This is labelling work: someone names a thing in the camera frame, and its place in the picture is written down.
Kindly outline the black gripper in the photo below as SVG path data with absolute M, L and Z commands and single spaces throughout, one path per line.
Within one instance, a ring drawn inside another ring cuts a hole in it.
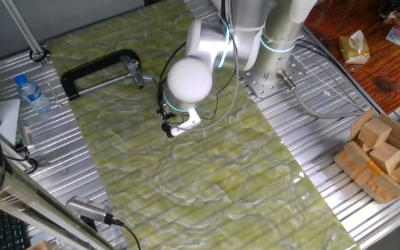
M 171 126 L 169 125 L 168 119 L 175 117 L 174 113 L 166 112 L 164 108 L 158 109 L 156 113 L 162 120 L 161 124 L 162 131 L 165 132 L 168 138 L 173 138 L 174 136 L 172 135 Z

